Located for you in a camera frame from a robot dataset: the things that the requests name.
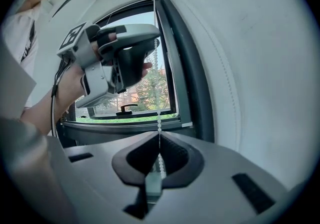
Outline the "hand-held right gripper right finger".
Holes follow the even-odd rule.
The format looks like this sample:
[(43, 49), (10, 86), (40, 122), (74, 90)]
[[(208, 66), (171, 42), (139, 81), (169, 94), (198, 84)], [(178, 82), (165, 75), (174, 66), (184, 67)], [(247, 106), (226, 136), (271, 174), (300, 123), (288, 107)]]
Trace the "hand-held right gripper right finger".
[(162, 191), (150, 224), (272, 224), (297, 197), (297, 187), (287, 190), (231, 149), (172, 132), (163, 136), (198, 150), (204, 164), (188, 186)]

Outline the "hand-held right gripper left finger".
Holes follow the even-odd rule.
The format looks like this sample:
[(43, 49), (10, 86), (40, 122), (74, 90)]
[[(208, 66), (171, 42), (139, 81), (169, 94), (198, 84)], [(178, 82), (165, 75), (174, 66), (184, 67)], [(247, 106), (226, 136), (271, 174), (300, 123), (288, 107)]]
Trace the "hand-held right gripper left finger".
[(160, 224), (157, 213), (138, 219), (123, 211), (135, 202), (139, 189), (124, 184), (111, 164), (118, 151), (154, 134), (66, 149), (57, 138), (47, 137), (51, 166), (73, 205), (76, 224)]

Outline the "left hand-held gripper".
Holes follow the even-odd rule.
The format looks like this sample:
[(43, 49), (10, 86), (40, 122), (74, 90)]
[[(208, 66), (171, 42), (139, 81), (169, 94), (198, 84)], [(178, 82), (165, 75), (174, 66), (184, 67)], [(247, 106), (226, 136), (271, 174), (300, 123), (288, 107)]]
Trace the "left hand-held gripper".
[(159, 29), (151, 24), (101, 28), (84, 22), (69, 30), (57, 55), (84, 71), (84, 97), (76, 106), (93, 107), (116, 97), (143, 77), (145, 58), (154, 51)]

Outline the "person's left forearm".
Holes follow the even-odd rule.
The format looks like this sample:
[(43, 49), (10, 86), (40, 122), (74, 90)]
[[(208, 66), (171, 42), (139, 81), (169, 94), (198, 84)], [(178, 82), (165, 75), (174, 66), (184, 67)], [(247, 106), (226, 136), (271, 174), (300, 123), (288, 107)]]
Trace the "person's left forearm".
[[(37, 104), (35, 104), (31, 108), (24, 110), (23, 114), (20, 117), (20, 120), (23, 123), (32, 124), (43, 135), (47, 135), (52, 129), (52, 91), (53, 89), (49, 90)], [(70, 87), (67, 79), (61, 79), (57, 88), (56, 97), (53, 102), (55, 108), (53, 110), (52, 119), (59, 119), (72, 103), (72, 98), (70, 97)]]

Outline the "person's left hand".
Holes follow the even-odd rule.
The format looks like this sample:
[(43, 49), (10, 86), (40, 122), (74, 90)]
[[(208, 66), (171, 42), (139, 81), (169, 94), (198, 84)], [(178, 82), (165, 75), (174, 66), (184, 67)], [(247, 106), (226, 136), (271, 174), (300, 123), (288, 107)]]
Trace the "person's left hand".
[(64, 113), (76, 99), (84, 95), (85, 92), (81, 85), (83, 75), (83, 70), (77, 64), (73, 64), (62, 75), (55, 100), (56, 112)]

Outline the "black open window sash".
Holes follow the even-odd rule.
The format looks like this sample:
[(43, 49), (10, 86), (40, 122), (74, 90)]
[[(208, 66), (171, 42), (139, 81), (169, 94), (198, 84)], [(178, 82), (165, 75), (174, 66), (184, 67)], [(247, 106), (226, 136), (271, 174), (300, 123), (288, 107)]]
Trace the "black open window sash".
[[(133, 120), (133, 121), (143, 121), (143, 120), (155, 120), (155, 115), (157, 110), (161, 111), (162, 118), (171, 118), (177, 115), (176, 113), (176, 97), (175, 97), (175, 86), (174, 77), (172, 75), (170, 62), (168, 58), (166, 41), (163, 35), (159, 38), (159, 46), (156, 51), (153, 51), (145, 60), (146, 62), (151, 62), (151, 69), (165, 69), (166, 80), (168, 85), (168, 94), (170, 107), (165, 109), (147, 110), (147, 111), (132, 111), (132, 115), (124, 115), (123, 119)], [(117, 95), (113, 99), (108, 99), (107, 101), (101, 103), (93, 108), (88, 108), (87, 116), (93, 119), (95, 115), (102, 118), (102, 122), (116, 123), (116, 112), (120, 111), (120, 107), (125, 104), (132, 104), (128, 102), (128, 97), (126, 92)]]

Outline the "orange brick building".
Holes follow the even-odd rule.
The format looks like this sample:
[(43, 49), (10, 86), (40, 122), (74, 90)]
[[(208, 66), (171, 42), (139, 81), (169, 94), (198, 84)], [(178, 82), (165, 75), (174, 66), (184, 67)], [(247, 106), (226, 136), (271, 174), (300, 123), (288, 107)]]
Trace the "orange brick building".
[(128, 109), (138, 112), (165, 109), (170, 107), (169, 90), (165, 69), (150, 69), (148, 74), (135, 86), (131, 87), (126, 95), (128, 102), (137, 104)]

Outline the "person's white shirt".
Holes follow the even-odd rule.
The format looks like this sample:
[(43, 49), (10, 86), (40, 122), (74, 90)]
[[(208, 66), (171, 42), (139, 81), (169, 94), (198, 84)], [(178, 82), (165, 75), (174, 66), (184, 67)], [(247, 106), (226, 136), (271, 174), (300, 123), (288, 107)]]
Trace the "person's white shirt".
[[(19, 0), (13, 3), (16, 9), (8, 14), (0, 25), (0, 43), (3, 49), (0, 51), (0, 116), (14, 115), (20, 120), (24, 110), (31, 108), (31, 100), (27, 99), (20, 111), (14, 110), (20, 105), (19, 96), (24, 93), (27, 86), (21, 78), (31, 80), (35, 67), (35, 59), (38, 52), (38, 38), (35, 23), (40, 14), (41, 2), (32, 9), (18, 12), (23, 4)], [(51, 122), (55, 104), (51, 100)]]

